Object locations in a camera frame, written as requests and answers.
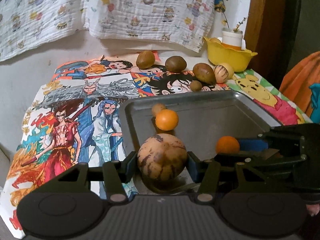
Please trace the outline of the striped pepino melon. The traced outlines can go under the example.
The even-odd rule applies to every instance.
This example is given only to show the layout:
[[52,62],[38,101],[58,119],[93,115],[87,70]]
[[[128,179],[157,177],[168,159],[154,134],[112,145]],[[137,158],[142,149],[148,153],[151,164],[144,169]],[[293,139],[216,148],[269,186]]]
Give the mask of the striped pepino melon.
[[228,70],[223,65],[215,66],[214,74],[216,78],[216,83],[224,83],[226,80],[228,80],[229,77]]
[[152,180],[169,181],[185,168],[187,150],[177,137],[161,133],[149,137],[137,153],[141,173]]

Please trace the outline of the yellow plastic bowl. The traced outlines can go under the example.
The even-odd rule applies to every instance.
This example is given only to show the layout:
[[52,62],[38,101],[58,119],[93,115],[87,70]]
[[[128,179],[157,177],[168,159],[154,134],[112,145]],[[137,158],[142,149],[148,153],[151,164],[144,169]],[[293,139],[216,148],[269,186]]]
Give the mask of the yellow plastic bowl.
[[234,50],[232,48],[226,48],[222,43],[210,42],[211,38],[204,37],[207,44],[207,57],[208,60],[218,65],[221,63],[230,64],[235,72],[243,72],[247,69],[251,59],[257,55],[256,52],[251,50]]

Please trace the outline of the cartoon characters drawing poster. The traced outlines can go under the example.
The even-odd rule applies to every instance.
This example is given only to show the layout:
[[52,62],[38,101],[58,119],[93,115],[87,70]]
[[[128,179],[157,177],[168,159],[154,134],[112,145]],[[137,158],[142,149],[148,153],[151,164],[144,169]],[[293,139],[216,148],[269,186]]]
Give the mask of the cartoon characters drawing poster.
[[148,69],[139,69],[131,60],[118,57],[73,61],[56,68],[52,80],[91,80],[112,75],[130,74],[140,96],[170,95],[191,92],[197,85],[202,91],[229,90],[225,84],[200,83],[192,71],[168,72],[158,61]]

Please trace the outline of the right printed muslin cloth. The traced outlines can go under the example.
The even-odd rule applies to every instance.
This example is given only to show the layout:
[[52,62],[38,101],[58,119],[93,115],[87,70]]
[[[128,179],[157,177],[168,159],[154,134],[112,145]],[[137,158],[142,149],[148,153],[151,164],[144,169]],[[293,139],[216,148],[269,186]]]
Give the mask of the right printed muslin cloth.
[[214,0],[87,0],[85,28],[100,39],[174,43],[200,52]]

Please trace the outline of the left printed muslin cloth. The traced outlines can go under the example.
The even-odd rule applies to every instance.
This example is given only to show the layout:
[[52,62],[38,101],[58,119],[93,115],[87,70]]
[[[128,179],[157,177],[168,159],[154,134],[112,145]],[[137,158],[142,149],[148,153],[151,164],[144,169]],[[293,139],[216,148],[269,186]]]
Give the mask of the left printed muslin cloth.
[[88,0],[1,0],[1,61],[84,30]]

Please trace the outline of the yellow lemon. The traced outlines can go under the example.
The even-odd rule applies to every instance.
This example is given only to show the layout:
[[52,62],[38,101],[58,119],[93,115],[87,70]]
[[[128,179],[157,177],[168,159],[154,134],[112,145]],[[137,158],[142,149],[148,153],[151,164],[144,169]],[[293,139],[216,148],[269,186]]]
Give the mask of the yellow lemon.
[[234,75],[234,69],[233,67],[228,64],[228,63],[221,63],[221,65],[227,70],[228,72],[228,79],[232,79],[233,75]]

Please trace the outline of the small brown kiwi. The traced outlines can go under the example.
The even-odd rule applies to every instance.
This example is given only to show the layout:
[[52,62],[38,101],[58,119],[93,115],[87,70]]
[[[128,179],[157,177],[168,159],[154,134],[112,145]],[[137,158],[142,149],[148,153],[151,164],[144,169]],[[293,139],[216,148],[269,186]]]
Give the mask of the small brown kiwi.
[[202,90],[202,83],[200,83],[200,81],[198,80],[193,80],[190,83],[190,90],[193,92],[198,92]]
[[156,115],[157,115],[160,111],[165,110],[165,109],[167,109],[167,107],[166,107],[164,104],[162,104],[162,103],[157,103],[157,104],[153,105],[153,107],[152,107],[152,109],[151,109],[151,112],[152,112],[152,115],[153,115],[154,117],[156,117]]

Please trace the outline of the brown sapodilla fruit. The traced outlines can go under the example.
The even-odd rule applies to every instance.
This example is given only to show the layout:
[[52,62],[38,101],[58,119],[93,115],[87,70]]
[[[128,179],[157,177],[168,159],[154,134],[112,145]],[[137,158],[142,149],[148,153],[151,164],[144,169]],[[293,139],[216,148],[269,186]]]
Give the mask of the brown sapodilla fruit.
[[145,50],[139,53],[136,59],[136,66],[139,69],[148,69],[152,67],[155,63],[155,56],[152,51]]
[[181,73],[187,67],[187,62],[181,56],[171,56],[165,61],[165,68],[169,72]]

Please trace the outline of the anime warriors drawing poster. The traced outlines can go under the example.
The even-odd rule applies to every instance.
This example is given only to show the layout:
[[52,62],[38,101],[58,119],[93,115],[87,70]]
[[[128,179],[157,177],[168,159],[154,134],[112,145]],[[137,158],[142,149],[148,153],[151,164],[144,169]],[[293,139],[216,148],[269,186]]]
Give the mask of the anime warriors drawing poster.
[[119,108],[137,96],[130,74],[61,79],[39,89],[1,191],[1,218],[13,238],[24,236],[16,209],[31,191],[78,163],[125,158]]

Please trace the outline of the wooden door frame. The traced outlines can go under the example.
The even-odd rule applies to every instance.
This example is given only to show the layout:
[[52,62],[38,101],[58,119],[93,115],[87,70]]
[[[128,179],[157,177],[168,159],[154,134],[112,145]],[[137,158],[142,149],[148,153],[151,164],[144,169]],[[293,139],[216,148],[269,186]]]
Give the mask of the wooden door frame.
[[282,80],[295,43],[302,0],[251,0],[245,41],[249,67],[272,83]]

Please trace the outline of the grey metal tray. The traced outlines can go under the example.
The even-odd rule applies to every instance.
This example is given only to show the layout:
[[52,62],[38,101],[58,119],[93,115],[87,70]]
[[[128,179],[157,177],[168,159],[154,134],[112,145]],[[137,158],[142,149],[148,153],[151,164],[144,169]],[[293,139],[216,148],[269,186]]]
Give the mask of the grey metal tray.
[[119,110],[127,154],[139,150],[149,137],[161,133],[152,107],[162,103],[178,114],[178,126],[169,133],[178,137],[201,161],[215,157],[219,138],[255,138],[280,126],[271,114],[242,93],[232,90],[183,93],[127,100]]

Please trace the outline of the brown green mango fruit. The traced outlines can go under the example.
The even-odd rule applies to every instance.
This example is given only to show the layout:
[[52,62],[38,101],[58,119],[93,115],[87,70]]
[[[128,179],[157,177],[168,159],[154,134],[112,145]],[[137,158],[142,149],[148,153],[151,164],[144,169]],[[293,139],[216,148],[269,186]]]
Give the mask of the brown green mango fruit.
[[216,77],[213,68],[206,63],[197,63],[193,66],[193,73],[196,78],[209,85],[216,84]]

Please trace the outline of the yellow fruit in bowl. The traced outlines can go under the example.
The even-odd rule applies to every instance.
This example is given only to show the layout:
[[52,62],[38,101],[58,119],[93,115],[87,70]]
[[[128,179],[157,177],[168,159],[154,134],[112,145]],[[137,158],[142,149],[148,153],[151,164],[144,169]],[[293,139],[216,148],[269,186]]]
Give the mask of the yellow fruit in bowl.
[[209,41],[210,41],[210,42],[214,42],[214,43],[221,44],[221,41],[220,41],[218,38],[216,38],[216,37],[211,38]]

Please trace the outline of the printed muslin cloth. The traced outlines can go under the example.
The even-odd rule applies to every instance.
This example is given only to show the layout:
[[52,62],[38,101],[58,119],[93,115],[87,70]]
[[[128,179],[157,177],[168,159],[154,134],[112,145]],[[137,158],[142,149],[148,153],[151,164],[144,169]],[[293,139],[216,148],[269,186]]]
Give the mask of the printed muslin cloth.
[[1,0],[1,61],[84,30],[88,0]]
[[100,39],[174,43],[200,52],[214,0],[87,0],[85,28]]

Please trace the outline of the small orange tangerine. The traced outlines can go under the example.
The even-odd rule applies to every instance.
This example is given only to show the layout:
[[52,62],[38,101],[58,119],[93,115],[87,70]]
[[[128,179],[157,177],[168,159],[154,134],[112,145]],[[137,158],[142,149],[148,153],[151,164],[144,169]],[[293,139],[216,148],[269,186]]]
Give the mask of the small orange tangerine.
[[155,124],[163,131],[173,130],[179,122],[178,114],[170,109],[161,110],[156,114]]
[[215,150],[217,154],[237,154],[240,152],[240,144],[234,137],[223,136],[217,141]]

